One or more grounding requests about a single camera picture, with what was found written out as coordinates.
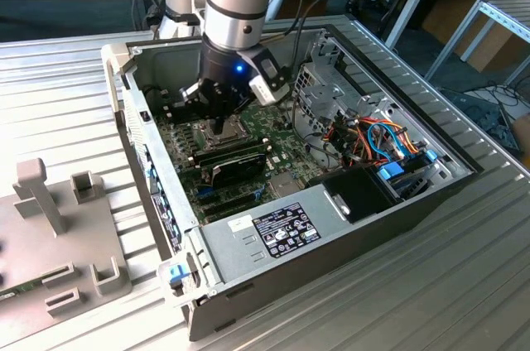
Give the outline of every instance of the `blue drive bracket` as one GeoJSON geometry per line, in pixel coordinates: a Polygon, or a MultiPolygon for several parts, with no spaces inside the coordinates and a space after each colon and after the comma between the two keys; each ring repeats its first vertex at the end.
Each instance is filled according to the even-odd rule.
{"type": "Polygon", "coordinates": [[[169,283],[175,285],[191,274],[186,264],[175,264],[169,267],[169,283]]]}
{"type": "Polygon", "coordinates": [[[436,159],[438,159],[438,155],[433,150],[427,150],[425,155],[431,162],[434,162],[436,159]]]}
{"type": "Polygon", "coordinates": [[[379,174],[385,179],[390,180],[395,176],[404,173],[403,168],[397,162],[387,163],[379,168],[379,174]]]}

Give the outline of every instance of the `table leg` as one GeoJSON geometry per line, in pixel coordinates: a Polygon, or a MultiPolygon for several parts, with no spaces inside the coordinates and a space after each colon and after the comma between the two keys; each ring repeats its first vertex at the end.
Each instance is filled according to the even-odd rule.
{"type": "Polygon", "coordinates": [[[504,84],[511,84],[530,64],[530,56],[527,57],[519,67],[504,81],[504,84]]]}
{"type": "Polygon", "coordinates": [[[393,49],[398,43],[399,37],[405,29],[405,26],[407,26],[408,21],[411,19],[412,14],[416,10],[416,7],[420,1],[421,0],[407,0],[407,3],[405,3],[405,6],[401,10],[401,14],[394,24],[394,27],[390,31],[387,40],[384,42],[388,49],[393,49]]]}
{"type": "Polygon", "coordinates": [[[477,15],[479,14],[480,4],[481,1],[477,0],[473,4],[473,7],[471,7],[471,10],[469,10],[468,13],[465,15],[464,20],[460,23],[458,28],[456,28],[456,31],[453,36],[449,39],[449,41],[444,46],[438,57],[436,57],[436,60],[432,64],[431,68],[423,77],[425,80],[429,80],[430,78],[432,78],[436,70],[440,68],[440,65],[442,65],[446,61],[447,57],[449,57],[451,52],[456,48],[456,45],[458,44],[462,36],[467,32],[467,30],[470,28],[471,24],[473,24],[477,15]]]}
{"type": "Polygon", "coordinates": [[[477,36],[474,38],[474,40],[470,43],[470,45],[465,50],[464,54],[460,57],[460,59],[464,62],[466,62],[470,57],[471,54],[475,51],[477,46],[480,44],[480,42],[484,39],[486,35],[488,35],[488,32],[491,30],[491,28],[494,26],[495,20],[489,19],[484,27],[479,31],[477,36]]]}

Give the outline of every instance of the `screw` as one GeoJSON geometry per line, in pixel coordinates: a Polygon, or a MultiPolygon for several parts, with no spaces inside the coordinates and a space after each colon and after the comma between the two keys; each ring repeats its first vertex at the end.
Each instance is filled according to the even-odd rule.
{"type": "Polygon", "coordinates": [[[147,113],[147,111],[141,111],[140,116],[142,117],[143,122],[149,122],[151,120],[151,118],[149,117],[149,113],[147,113]]]}
{"type": "Polygon", "coordinates": [[[349,211],[349,209],[348,209],[348,206],[344,206],[344,205],[342,205],[342,206],[340,206],[340,210],[341,210],[342,213],[345,214],[345,215],[349,215],[349,214],[351,213],[351,212],[349,211]]]}

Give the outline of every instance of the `aluminum table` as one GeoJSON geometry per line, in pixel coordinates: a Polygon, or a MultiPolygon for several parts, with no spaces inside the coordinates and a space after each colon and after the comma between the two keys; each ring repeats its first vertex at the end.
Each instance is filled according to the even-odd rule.
{"type": "MultiPolygon", "coordinates": [[[[488,34],[495,22],[511,31],[514,35],[519,36],[527,43],[530,43],[530,0],[477,0],[464,17],[464,20],[462,20],[462,23],[456,28],[455,33],[438,55],[431,68],[425,74],[426,80],[431,79],[440,66],[443,65],[480,13],[488,16],[489,20],[461,56],[462,61],[467,61],[470,58],[473,51],[488,34]]],[[[530,64],[530,56],[521,63],[504,83],[511,84],[524,71],[528,64],[530,64]]]]}
{"type": "MultiPolygon", "coordinates": [[[[409,233],[190,344],[164,305],[153,236],[116,136],[99,47],[148,33],[0,45],[0,135],[12,156],[42,156],[51,181],[104,176],[132,293],[9,349],[525,349],[530,342],[530,175],[368,30],[331,23],[482,165],[484,173],[409,233]]],[[[289,21],[276,22],[275,28],[289,21]]],[[[363,88],[373,82],[350,66],[363,88]]],[[[11,181],[0,180],[8,191],[11,181]]]]}

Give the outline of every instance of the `warning label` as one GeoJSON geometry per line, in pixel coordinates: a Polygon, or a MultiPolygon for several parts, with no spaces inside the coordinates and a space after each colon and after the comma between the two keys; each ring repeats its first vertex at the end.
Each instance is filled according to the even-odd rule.
{"type": "Polygon", "coordinates": [[[320,239],[315,226],[300,204],[292,204],[253,219],[253,224],[268,252],[275,258],[320,239]]]}

